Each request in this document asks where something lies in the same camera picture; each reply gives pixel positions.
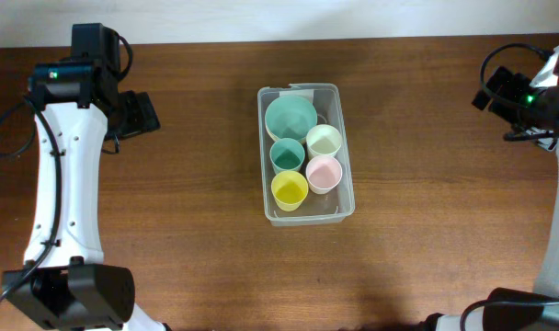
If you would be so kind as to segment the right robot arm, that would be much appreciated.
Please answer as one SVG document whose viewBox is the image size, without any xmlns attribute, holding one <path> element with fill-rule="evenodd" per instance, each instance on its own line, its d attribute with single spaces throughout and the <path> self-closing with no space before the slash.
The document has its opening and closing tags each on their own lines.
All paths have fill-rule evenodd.
<svg viewBox="0 0 559 331">
<path fill-rule="evenodd" d="M 522 47 L 543 60 L 542 69 L 533 78 L 504 66 L 487 75 L 488 63 L 501 52 L 495 49 L 481 64 L 472 104 L 509 124 L 504 141 L 531 142 L 556 156 L 555 201 L 540 271 L 530 291 L 496 288 L 458 315 L 429 315 L 417 325 L 419 330 L 559 330 L 559 45 L 551 50 Z"/>
</svg>

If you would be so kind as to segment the yellow plastic cup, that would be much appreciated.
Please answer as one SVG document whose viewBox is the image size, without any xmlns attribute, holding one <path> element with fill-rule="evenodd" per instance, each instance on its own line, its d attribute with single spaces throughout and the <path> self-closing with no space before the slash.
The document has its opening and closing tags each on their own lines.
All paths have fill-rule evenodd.
<svg viewBox="0 0 559 331">
<path fill-rule="evenodd" d="M 271 192 L 283 211 L 295 211 L 307 198 L 309 187 L 306 178 L 297 171 L 279 172 L 271 181 Z"/>
</svg>

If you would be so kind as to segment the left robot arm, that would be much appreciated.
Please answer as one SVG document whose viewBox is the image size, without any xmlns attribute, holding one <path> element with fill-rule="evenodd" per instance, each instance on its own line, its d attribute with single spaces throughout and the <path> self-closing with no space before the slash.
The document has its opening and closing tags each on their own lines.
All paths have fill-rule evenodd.
<svg viewBox="0 0 559 331">
<path fill-rule="evenodd" d="M 33 229 L 23 266 L 2 277 L 0 300 L 44 330 L 160 330 L 136 302 L 127 268 L 107 265 L 98 230 L 105 142 L 156 131 L 146 93 L 121 92 L 130 44 L 99 23 L 76 24 L 67 58 L 35 67 L 24 98 L 39 139 Z"/>
</svg>

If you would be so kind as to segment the clear plastic storage container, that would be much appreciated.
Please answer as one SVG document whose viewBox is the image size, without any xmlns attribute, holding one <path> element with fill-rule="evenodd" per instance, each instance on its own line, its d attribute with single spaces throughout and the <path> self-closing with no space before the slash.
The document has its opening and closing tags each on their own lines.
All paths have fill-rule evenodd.
<svg viewBox="0 0 559 331">
<path fill-rule="evenodd" d="M 281 210 L 273 198 L 271 181 L 277 174 L 274 173 L 272 168 L 269 151 L 274 141 L 268 136 L 264 121 L 265 112 L 269 104 L 274 99 L 287 95 L 308 99 L 316 108 L 317 125 L 328 124 L 334 126 L 343 137 L 342 147 L 333 156 L 343 168 L 343 177 L 340 183 L 324 195 L 315 194 L 309 188 L 307 198 L 295 211 Z M 339 223 L 351 215 L 355 210 L 354 189 L 348 156 L 345 122 L 337 87 L 328 83 L 291 84 L 288 88 L 263 87 L 257 93 L 257 105 L 264 209 L 271 224 L 274 226 L 298 226 Z M 306 143 L 303 145 L 303 148 L 306 156 L 302 167 L 297 172 L 306 178 L 305 170 L 311 159 L 307 154 Z"/>
</svg>

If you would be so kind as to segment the pink plastic cup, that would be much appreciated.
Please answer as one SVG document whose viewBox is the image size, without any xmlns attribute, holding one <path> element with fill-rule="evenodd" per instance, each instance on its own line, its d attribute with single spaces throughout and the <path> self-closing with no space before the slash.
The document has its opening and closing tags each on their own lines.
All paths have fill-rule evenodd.
<svg viewBox="0 0 559 331">
<path fill-rule="evenodd" d="M 342 165 L 330 155 L 318 155 L 312 158 L 305 170 L 310 190 L 324 195 L 335 188 L 343 177 Z"/>
</svg>

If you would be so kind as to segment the green plastic cup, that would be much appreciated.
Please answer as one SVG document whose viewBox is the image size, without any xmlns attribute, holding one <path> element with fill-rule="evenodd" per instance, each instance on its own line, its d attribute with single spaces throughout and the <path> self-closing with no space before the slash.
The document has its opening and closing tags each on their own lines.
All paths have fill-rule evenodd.
<svg viewBox="0 0 559 331">
<path fill-rule="evenodd" d="M 299 171 L 306 153 L 303 145 L 292 139 L 282 138 L 274 142 L 269 157 L 275 174 L 283 171 Z"/>
</svg>

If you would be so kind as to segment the pink plastic bowl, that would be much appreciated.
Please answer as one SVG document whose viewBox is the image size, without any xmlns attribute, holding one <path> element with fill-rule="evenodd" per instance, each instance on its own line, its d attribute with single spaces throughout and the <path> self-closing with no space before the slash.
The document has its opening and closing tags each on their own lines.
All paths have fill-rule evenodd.
<svg viewBox="0 0 559 331">
<path fill-rule="evenodd" d="M 277 135 L 275 135 L 269 128 L 269 126 L 266 124 L 265 125 L 265 129 L 266 132 L 268 134 L 268 136 L 274 141 L 278 141 L 279 139 L 281 139 L 280 137 L 278 137 Z M 300 140 L 297 140 L 300 144 L 304 145 L 306 143 L 306 137 L 301 138 Z"/>
</svg>

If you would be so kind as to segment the green plastic bowl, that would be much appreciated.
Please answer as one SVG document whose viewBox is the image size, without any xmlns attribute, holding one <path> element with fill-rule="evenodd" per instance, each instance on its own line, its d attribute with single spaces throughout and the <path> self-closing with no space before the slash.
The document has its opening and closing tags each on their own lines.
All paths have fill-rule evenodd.
<svg viewBox="0 0 559 331">
<path fill-rule="evenodd" d="M 317 111 L 306 98 L 287 95 L 274 99 L 266 109 L 265 125 L 282 138 L 300 140 L 317 125 Z"/>
</svg>

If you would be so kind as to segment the white plastic cup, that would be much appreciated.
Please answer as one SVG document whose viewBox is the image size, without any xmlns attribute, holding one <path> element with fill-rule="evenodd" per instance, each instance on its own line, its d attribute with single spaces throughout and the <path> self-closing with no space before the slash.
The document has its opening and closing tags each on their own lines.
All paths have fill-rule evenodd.
<svg viewBox="0 0 559 331">
<path fill-rule="evenodd" d="M 342 144 L 342 134 L 328 124 L 316 125 L 306 135 L 307 154 L 310 159 L 319 155 L 335 156 Z"/>
</svg>

